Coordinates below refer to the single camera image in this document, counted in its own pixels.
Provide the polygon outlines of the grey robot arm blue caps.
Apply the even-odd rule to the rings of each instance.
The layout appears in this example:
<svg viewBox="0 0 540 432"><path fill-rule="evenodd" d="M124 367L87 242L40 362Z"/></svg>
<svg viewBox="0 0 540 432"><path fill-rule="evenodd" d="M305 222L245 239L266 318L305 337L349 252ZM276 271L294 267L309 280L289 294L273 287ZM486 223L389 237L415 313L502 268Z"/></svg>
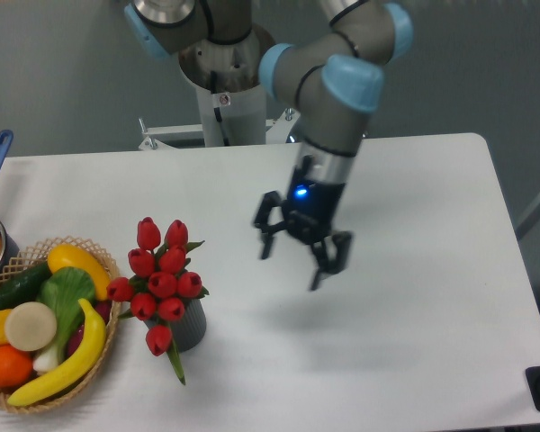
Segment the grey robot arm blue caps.
<svg viewBox="0 0 540 432"><path fill-rule="evenodd" d="M342 272L353 236L334 229L339 200L383 90L383 66L413 39L407 12L377 1L324 1L329 33L304 47L274 42L249 1L130 1L124 14L148 54L177 57L208 147L266 142L266 99L299 114L300 150L286 194L254 218L268 257L287 232L314 255L316 282Z"/></svg>

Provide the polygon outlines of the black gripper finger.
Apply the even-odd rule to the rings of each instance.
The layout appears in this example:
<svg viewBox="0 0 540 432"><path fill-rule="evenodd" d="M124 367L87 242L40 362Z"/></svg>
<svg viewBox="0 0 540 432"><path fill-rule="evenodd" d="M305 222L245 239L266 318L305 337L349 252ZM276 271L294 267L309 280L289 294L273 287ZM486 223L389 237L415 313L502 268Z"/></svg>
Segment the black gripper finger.
<svg viewBox="0 0 540 432"><path fill-rule="evenodd" d="M277 191L265 193L256 211L253 226L260 231L262 249L259 258L261 260L266 260L270 257L275 241L275 234L286 228L286 222L284 220L278 221L275 224L270 223L272 210L281 209L283 201Z"/></svg>
<svg viewBox="0 0 540 432"><path fill-rule="evenodd" d="M310 251L317 265L310 284L311 292L317 291L325 278L337 275L347 268L352 242L351 231L336 231L310 245Z"/></svg>

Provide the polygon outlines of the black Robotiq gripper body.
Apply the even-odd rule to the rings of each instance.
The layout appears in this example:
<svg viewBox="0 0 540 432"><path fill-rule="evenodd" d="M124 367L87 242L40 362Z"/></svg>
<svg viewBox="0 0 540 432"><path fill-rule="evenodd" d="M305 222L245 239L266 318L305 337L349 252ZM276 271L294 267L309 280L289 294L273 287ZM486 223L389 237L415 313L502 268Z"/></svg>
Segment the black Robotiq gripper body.
<svg viewBox="0 0 540 432"><path fill-rule="evenodd" d="M327 184L310 178L313 157L306 155L294 168L281 204L287 232L306 245L331 235L332 221L345 184Z"/></svg>

